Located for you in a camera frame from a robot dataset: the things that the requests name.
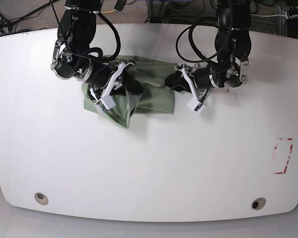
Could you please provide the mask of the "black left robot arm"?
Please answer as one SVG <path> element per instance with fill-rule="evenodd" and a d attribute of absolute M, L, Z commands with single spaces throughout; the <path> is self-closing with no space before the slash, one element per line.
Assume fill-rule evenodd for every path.
<path fill-rule="evenodd" d="M 169 75 L 165 85 L 177 92 L 192 94 L 189 108 L 200 112 L 205 106 L 208 93 L 214 88 L 229 86 L 236 88 L 247 81 L 248 57 L 251 52 L 250 1 L 218 0 L 216 17 L 201 17 L 183 30 L 188 34 L 189 44 L 198 60 L 189 60 L 181 56 L 184 64 L 175 67 L 175 73 Z M 215 38 L 216 53 L 206 57 L 193 40 L 197 26 L 216 21 L 218 29 Z"/>

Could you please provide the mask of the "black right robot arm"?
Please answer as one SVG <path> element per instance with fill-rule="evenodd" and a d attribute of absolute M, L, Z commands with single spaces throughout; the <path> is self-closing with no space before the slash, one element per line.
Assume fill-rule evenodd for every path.
<path fill-rule="evenodd" d="M 101 12 L 101 0 L 68 0 L 66 11 L 58 23 L 51 70 L 62 80 L 76 78 L 87 84 L 88 96 L 95 107 L 104 113 L 116 106 L 115 95 L 140 95 L 142 85 L 127 70 L 135 65 L 130 60 L 118 59 L 121 39 L 117 29 Z M 100 17 L 113 31 L 116 50 L 104 56 L 103 50 L 90 47 L 96 33 L 96 19 Z"/>

